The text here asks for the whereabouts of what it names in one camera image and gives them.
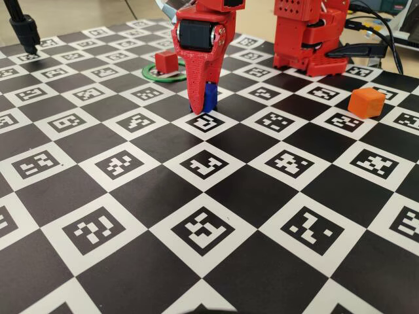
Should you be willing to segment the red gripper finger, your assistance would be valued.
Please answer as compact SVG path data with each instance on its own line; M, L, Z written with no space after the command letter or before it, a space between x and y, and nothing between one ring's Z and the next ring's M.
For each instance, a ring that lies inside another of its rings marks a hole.
M187 92L191 110L195 114L208 112L217 104L217 84L208 82L208 63L223 61L227 49L225 37L218 36L210 52L187 50L180 47L176 36L177 23L172 29L176 54L185 62Z
M222 61L211 61L208 63L208 82L218 84L221 74Z

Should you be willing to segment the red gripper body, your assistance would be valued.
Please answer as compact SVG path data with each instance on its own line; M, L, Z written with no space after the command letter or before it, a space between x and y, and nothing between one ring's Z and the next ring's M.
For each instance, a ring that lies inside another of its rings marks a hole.
M210 52L218 36L231 41L236 11L245 8L242 0L195 1L176 13L176 36L181 48Z

